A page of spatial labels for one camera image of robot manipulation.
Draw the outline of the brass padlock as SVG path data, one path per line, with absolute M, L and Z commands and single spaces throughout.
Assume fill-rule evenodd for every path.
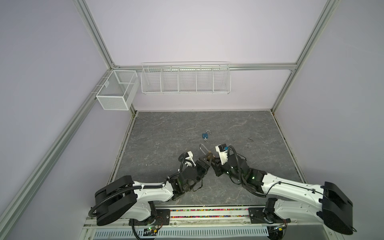
M 199 144 L 199 149 L 204 154 L 206 161 L 211 164 L 212 160 L 215 159 L 214 154 L 204 144 Z

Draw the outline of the blue padlock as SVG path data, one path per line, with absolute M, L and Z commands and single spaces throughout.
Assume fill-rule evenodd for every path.
M 204 139 L 208 139 L 210 134 L 211 134 L 211 131 L 210 130 L 206 130 L 206 132 L 202 134 L 203 140 Z

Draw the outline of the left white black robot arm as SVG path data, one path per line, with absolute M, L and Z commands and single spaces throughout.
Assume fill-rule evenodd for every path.
M 96 218 L 98 226 L 111 224 L 127 215 L 140 222 L 156 217 L 155 201 L 174 201 L 188 192 L 193 192 L 197 183 L 202 183 L 212 161 L 198 159 L 191 166 L 182 162 L 180 171 L 161 183 L 141 183 L 131 176 L 123 176 L 95 193 L 95 205 L 88 212 Z

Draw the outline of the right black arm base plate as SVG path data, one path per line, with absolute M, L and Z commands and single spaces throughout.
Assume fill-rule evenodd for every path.
M 284 219 L 275 213 L 274 208 L 248 208 L 252 224 L 283 224 Z

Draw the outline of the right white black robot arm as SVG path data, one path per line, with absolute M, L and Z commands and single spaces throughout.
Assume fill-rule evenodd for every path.
M 269 198 L 265 218 L 309 219 L 323 223 L 343 235 L 352 235 L 353 202 L 334 183 L 311 185 L 276 177 L 253 169 L 247 161 L 234 154 L 215 158 L 212 167 L 216 176 L 227 175 L 254 196 Z

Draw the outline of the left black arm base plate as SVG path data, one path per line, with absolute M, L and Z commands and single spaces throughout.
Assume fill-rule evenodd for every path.
M 144 221 L 133 220 L 135 226 L 149 226 L 149 225 L 158 225 L 158 226 L 168 226 L 171 219 L 171 210 L 170 209 L 156 209 L 155 214 L 151 214 L 150 217 Z

